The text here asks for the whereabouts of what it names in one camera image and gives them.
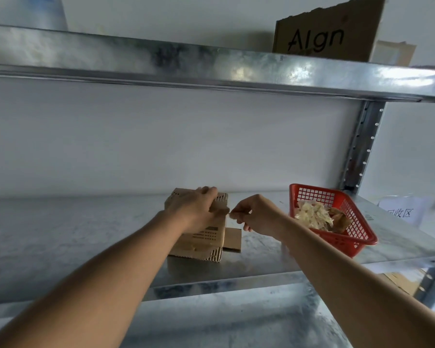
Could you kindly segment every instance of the hand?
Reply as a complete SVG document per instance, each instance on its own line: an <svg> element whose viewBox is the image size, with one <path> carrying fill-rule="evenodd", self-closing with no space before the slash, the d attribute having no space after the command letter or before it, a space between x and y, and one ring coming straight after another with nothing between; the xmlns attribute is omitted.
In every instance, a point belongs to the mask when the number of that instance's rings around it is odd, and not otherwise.
<svg viewBox="0 0 435 348"><path fill-rule="evenodd" d="M239 224L244 223L244 231L256 231L277 240L280 239L278 223L281 219L288 217L261 194L239 202L229 216L237 220Z"/></svg>
<svg viewBox="0 0 435 348"><path fill-rule="evenodd" d="M214 218L229 213L229 209L210 211L211 204L217 196L216 187L199 187L174 198L165 213L180 224L182 233L196 233L209 226Z"/></svg>

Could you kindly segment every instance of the shelf surface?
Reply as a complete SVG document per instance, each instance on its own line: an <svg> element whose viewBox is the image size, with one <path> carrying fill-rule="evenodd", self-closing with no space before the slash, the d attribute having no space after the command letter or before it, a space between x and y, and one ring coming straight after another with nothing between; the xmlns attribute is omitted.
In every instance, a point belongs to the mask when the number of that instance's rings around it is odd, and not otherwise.
<svg viewBox="0 0 435 348"><path fill-rule="evenodd" d="M253 193L230 193L230 207ZM284 212L288 192L266 192ZM76 267L148 222L167 195L0 200L0 317L15 315ZM376 273L435 265L435 239L359 196L352 196L379 243L354 259ZM227 226L238 226L228 220ZM145 301L302 283L287 249L243 233L242 252L221 263L168 257Z"/></svg>
<svg viewBox="0 0 435 348"><path fill-rule="evenodd" d="M9 26L0 76L435 102L435 69Z"/></svg>

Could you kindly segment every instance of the right hand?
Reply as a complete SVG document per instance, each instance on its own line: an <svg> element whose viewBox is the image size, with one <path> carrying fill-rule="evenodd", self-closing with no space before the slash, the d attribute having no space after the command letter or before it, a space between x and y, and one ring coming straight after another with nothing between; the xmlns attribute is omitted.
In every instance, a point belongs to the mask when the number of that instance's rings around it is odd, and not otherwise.
<svg viewBox="0 0 435 348"><path fill-rule="evenodd" d="M231 211L231 218L237 223L244 223L244 231L256 231L265 236L279 239L279 221L289 217L272 201L261 194L253 195L239 202Z"/></svg>

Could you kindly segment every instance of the small cardboard box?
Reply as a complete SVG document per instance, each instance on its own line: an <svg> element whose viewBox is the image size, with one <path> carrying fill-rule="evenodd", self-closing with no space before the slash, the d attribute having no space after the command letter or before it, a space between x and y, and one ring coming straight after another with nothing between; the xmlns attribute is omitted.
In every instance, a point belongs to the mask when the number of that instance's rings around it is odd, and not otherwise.
<svg viewBox="0 0 435 348"><path fill-rule="evenodd" d="M184 193L190 193L190 189L176 188L165 201L165 208ZM218 193L216 199L211 204L210 210L227 208L227 193ZM240 229L225 227L225 218L222 216L208 225L204 230L193 233L183 234L179 237L169 255L176 257L190 257L198 260L208 260L219 262L223 248L229 251L240 251L242 231Z"/></svg>
<svg viewBox="0 0 435 348"><path fill-rule="evenodd" d="M277 21L272 52L368 62L385 0L350 0Z"/></svg>

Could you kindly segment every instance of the forearm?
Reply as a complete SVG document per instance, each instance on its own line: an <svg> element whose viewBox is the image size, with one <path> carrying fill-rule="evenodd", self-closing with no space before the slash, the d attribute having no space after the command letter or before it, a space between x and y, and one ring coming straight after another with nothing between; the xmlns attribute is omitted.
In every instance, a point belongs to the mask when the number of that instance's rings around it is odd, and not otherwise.
<svg viewBox="0 0 435 348"><path fill-rule="evenodd" d="M182 232L157 215L67 277L0 332L0 347L117 347Z"/></svg>
<svg viewBox="0 0 435 348"><path fill-rule="evenodd" d="M435 315L289 217L290 250L355 348L435 347Z"/></svg>

